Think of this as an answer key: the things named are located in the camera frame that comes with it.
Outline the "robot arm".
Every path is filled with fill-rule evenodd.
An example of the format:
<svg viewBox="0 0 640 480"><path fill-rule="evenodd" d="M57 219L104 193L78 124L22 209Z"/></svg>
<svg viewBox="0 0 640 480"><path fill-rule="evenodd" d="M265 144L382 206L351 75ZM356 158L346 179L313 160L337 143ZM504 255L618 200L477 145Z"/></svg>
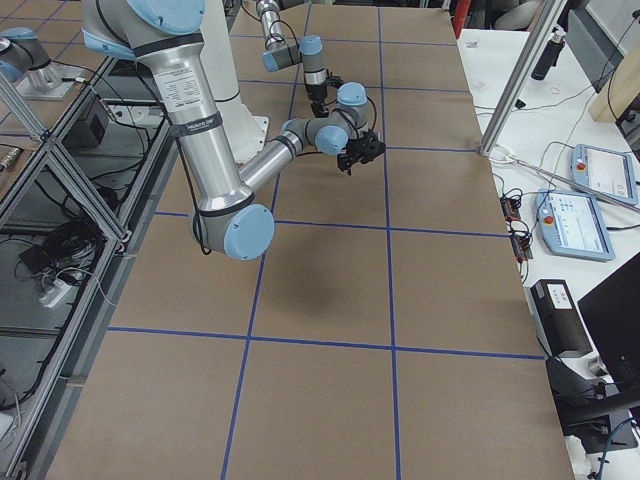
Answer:
<svg viewBox="0 0 640 480"><path fill-rule="evenodd" d="M303 1L255 1L265 41L262 61L267 72L301 64L311 110L316 118L325 118L329 115L326 99L330 73L325 65L323 42L317 35L298 37L281 17L284 10L302 4Z"/></svg>
<svg viewBox="0 0 640 480"><path fill-rule="evenodd" d="M326 69L316 35L284 35L286 1L255 5L268 71L301 65L312 104L308 119L283 124L266 141L239 96L224 7L218 1L86 1L86 46L136 61L152 73L185 169L192 174L192 233L204 252L252 260L274 235L271 211L256 192L305 149L333 155L349 172L385 152L370 127L375 111L365 88Z"/></svg>

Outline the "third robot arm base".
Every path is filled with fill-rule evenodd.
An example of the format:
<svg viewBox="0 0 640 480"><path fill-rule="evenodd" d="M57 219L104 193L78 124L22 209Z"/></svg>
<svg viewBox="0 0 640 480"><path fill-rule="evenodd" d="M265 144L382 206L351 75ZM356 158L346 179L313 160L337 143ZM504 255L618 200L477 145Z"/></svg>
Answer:
<svg viewBox="0 0 640 480"><path fill-rule="evenodd" d="M26 27L1 32L1 74L27 100L62 101L84 69L56 64L36 33Z"/></svg>

